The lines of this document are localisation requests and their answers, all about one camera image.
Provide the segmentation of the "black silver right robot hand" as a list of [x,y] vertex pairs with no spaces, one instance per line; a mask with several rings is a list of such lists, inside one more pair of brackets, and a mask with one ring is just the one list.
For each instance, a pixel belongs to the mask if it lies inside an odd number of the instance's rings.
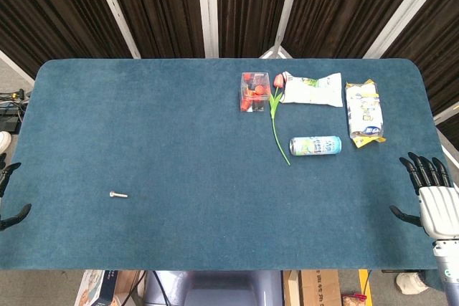
[[458,190],[454,188],[447,168],[436,157],[429,160],[413,152],[409,152],[408,156],[401,157],[399,161],[409,174],[420,214],[406,214],[394,205],[389,207],[390,211],[399,220],[423,228],[434,240],[457,239]]

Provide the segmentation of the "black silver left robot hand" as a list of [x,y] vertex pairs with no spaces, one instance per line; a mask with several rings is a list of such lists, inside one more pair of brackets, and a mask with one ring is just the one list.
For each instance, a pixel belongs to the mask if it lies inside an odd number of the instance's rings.
[[[7,167],[4,168],[4,170],[1,171],[1,199],[4,197],[4,192],[6,190],[6,187],[8,185],[9,179],[12,175],[12,173],[20,167],[21,163],[13,163]],[[31,210],[32,205],[31,204],[26,204],[22,208],[22,210],[15,216],[9,217],[7,219],[2,219],[1,220],[1,231],[4,231],[8,229],[9,227],[18,224],[22,220],[24,220],[28,213]]]

